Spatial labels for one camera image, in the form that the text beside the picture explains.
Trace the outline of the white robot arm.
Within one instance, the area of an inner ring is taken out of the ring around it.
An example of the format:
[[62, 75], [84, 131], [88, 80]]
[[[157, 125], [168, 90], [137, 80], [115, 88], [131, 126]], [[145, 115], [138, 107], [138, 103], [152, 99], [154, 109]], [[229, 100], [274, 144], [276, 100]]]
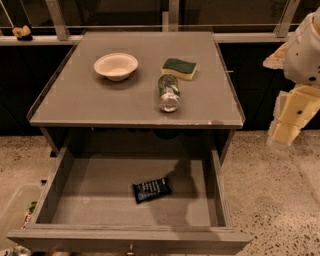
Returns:
[[320, 110], [320, 8], [304, 18], [263, 66], [282, 69], [284, 77], [295, 83], [289, 92], [279, 92], [268, 131], [268, 144], [283, 149]]

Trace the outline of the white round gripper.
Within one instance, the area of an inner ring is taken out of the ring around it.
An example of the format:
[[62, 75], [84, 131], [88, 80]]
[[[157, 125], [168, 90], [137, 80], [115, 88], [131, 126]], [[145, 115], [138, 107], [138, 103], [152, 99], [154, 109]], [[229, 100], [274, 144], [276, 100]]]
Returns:
[[314, 19], [306, 17], [288, 41], [263, 61], [269, 69], [284, 69], [297, 83], [276, 99], [267, 145], [284, 149], [320, 110], [320, 35]]

